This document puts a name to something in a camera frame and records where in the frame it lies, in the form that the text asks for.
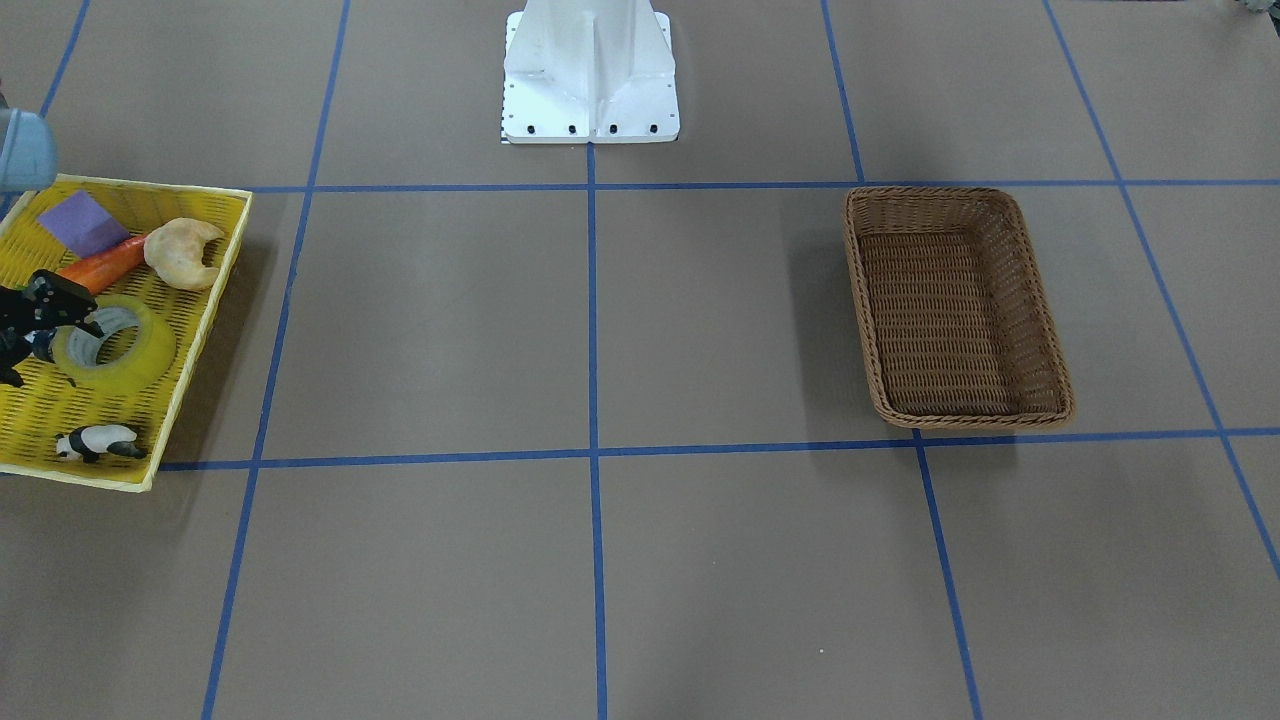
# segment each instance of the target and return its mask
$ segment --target yellow tape roll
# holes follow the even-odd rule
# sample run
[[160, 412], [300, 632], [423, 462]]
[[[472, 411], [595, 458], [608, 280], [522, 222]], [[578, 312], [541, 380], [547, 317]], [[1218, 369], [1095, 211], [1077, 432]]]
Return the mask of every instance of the yellow tape roll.
[[[77, 387], [105, 395], [133, 395], [160, 379], [178, 351], [173, 329], [141, 300], [125, 295], [101, 295], [93, 320], [102, 328], [96, 338], [78, 328], [63, 328], [54, 336], [54, 363]], [[97, 364], [106, 338], [124, 328], [138, 328], [133, 345], [119, 359]]]

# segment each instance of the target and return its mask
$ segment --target toy carrot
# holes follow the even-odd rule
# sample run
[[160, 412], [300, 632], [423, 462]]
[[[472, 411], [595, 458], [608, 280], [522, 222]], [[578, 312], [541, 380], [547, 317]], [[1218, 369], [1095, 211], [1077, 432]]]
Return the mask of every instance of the toy carrot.
[[84, 286], [92, 295], [99, 295], [142, 264], [142, 245], [146, 240], [147, 236], [136, 234], [110, 250], [67, 265], [58, 274]]

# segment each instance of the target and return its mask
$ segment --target purple block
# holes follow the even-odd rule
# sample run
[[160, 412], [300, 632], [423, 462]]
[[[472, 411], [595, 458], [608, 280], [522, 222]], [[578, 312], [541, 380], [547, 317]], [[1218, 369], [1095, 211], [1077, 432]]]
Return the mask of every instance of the purple block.
[[65, 245], [67, 250], [81, 258], [97, 255], [129, 237], [129, 231], [115, 222], [115, 218], [83, 190], [76, 191], [36, 219], [58, 238], [58, 242]]

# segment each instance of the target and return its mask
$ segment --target yellow plastic basket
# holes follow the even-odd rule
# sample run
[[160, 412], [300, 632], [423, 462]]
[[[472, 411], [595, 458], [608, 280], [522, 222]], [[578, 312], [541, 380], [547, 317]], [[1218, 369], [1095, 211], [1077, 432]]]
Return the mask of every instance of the yellow plastic basket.
[[[241, 190], [59, 176], [52, 187], [23, 195], [0, 222], [0, 284], [23, 284], [37, 269], [58, 269], [76, 260], [36, 218], [78, 190], [86, 191], [133, 234], [148, 233], [174, 218], [218, 225], [225, 237], [205, 249], [205, 263], [220, 268], [218, 281], [204, 292], [174, 290], [143, 264], [106, 291], [142, 300], [177, 337], [173, 365], [142, 392], [113, 397], [86, 387], [74, 388], [50, 363], [35, 359], [20, 363], [17, 369], [26, 387], [0, 384], [0, 471], [145, 492], [151, 489], [196, 359], [239, 254], [253, 195]], [[145, 460], [113, 455], [104, 455], [96, 464], [58, 460], [55, 434], [111, 423], [140, 429], [138, 446], [147, 451]]]

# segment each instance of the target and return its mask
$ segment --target black and white toy animal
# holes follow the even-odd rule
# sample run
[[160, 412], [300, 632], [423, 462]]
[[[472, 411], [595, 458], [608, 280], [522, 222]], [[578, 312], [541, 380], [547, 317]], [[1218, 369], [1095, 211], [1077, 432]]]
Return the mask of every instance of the black and white toy animal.
[[133, 441], [138, 439], [138, 433], [124, 425], [84, 425], [76, 428], [69, 436], [58, 433], [56, 437], [60, 460], [97, 462], [97, 459], [106, 452], [136, 460], [147, 456], [133, 445]]

